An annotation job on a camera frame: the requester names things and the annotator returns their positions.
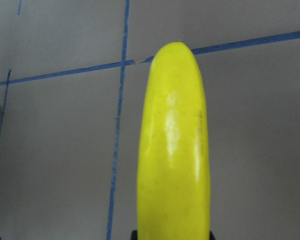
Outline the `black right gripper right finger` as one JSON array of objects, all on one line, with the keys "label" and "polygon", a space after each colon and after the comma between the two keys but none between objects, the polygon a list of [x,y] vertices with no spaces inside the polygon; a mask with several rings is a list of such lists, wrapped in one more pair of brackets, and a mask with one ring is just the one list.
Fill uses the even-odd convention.
[{"label": "black right gripper right finger", "polygon": [[215,236],[211,231],[209,232],[209,240],[215,240]]}]

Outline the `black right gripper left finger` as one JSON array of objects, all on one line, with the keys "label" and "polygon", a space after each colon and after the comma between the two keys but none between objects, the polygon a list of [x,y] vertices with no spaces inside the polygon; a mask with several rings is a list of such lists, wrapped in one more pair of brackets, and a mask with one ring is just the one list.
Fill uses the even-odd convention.
[{"label": "black right gripper left finger", "polygon": [[133,230],[130,235],[130,240],[138,240],[138,231]]}]

